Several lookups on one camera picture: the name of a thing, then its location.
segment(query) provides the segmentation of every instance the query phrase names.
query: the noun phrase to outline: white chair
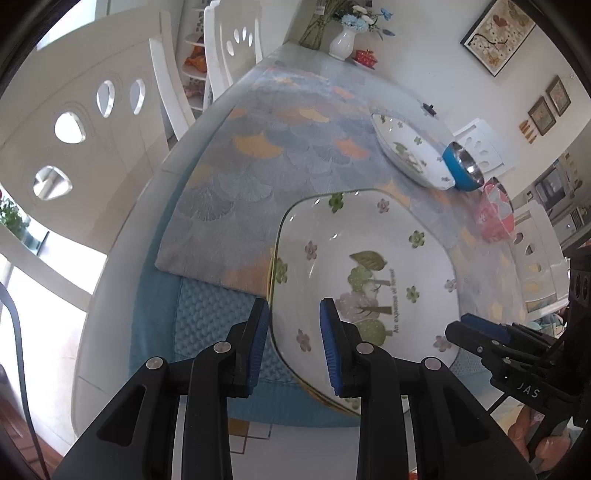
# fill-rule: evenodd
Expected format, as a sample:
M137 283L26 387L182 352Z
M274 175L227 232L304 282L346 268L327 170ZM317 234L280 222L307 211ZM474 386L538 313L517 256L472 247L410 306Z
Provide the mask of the white chair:
M474 158L485 180L498 177L515 166L503 138L484 120L476 118L455 132L454 138Z
M544 208L529 202L515 211L511 244L527 321L556 312L569 303L568 264Z
M160 97L181 137L194 117L170 16L155 6L107 16L33 51L0 98L2 185L49 230L108 254L168 154ZM87 310L90 294L5 228L0 253Z
M203 14L207 74L216 100L262 60L258 0L213 0Z

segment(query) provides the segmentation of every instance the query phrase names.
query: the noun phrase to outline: square ceramic plate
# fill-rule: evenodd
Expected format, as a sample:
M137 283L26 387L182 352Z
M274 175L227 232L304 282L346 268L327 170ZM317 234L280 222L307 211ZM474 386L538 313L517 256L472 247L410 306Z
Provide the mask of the square ceramic plate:
M408 123L386 115L371 116L378 141L390 161L419 185L438 190L455 186L443 152L431 145Z
M295 204L281 224L272 274L271 335L280 358L333 405L359 412L330 385L319 306L335 300L341 320L392 356L446 365L458 348L444 337L459 319L452 263L435 237L378 190Z

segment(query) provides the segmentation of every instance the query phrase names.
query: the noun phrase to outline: stainless steel bowl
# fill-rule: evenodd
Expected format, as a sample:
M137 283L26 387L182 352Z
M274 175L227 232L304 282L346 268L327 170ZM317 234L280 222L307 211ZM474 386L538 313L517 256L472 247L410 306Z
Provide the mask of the stainless steel bowl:
M456 187L460 190L476 190L484 185L484 175L480 167L459 143L450 143L443 154L443 159L456 179Z

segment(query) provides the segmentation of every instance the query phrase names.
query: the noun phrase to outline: black cable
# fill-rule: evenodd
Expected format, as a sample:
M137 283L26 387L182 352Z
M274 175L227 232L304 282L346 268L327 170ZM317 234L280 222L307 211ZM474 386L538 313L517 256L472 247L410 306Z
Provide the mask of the black cable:
M542 365L546 360L548 360L549 357L551 357L552 355L554 355L555 351L558 350L560 348L560 345L562 345L564 343L564 341L566 340L566 337L568 335L572 336L573 334L571 333L571 330L574 331L576 329L575 327L571 327L571 328L565 328L563 334L552 344L552 346L550 348L548 348L544 354L538 358L536 360L536 362L530 367L528 368L528 373L532 374L535 372L535 370ZM496 401L491 405L491 407L487 410L488 414L490 415L491 413L493 413L497 408L499 408L501 406L501 404L507 399L509 398L509 394L508 393L503 393L499 398L496 399Z
M35 451L37 452L37 457L39 458L39 463L41 463L43 475L45 476L46 480L50 480L49 471L47 470L47 465L45 463L45 459L43 458L43 452L41 451L37 434L35 434L35 427L33 426L33 420L31 419L31 412L29 411L27 385L25 384L25 365L22 354L21 322L18 318L17 306L14 304L12 297L2 283L0 283L0 302L3 303L8 309L12 319L12 327L14 328L14 342L17 348L18 383L21 389L22 409L25 414L25 420L27 421L27 426L29 427L29 433L31 434L33 445L35 446Z

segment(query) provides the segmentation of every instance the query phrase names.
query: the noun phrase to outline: white vase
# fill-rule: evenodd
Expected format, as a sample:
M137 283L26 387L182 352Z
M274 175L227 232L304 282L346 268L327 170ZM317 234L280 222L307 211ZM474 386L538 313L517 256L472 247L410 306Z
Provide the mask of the white vase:
M350 27L343 26L343 31L330 42L329 55L339 60L345 60L353 53L357 32Z

